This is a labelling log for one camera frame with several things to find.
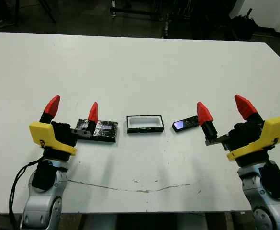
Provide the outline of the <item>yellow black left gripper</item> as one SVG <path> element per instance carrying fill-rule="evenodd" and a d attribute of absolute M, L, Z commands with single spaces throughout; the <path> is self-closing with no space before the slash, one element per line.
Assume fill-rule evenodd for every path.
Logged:
<path fill-rule="evenodd" d="M 92 137 L 98 122 L 98 103 L 93 103 L 88 119 L 85 120 L 85 129 L 72 129 L 70 124 L 52 121 L 58 111 L 59 102 L 59 95 L 53 97 L 46 105 L 39 122 L 31 123 L 29 130 L 33 142 L 44 149 L 44 158 L 67 162 L 77 153 L 77 141 Z"/>

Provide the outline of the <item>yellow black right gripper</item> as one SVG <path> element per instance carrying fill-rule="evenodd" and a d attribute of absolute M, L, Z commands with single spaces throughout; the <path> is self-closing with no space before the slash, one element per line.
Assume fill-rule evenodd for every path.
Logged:
<path fill-rule="evenodd" d="M 205 134 L 205 144 L 222 144 L 229 161 L 247 166 L 269 158 L 267 151 L 280 143 L 280 117 L 263 120 L 254 105 L 245 97 L 235 95 L 237 109 L 245 122 L 237 123 L 227 134 L 217 136 L 208 108 L 197 103 L 199 125 Z"/>

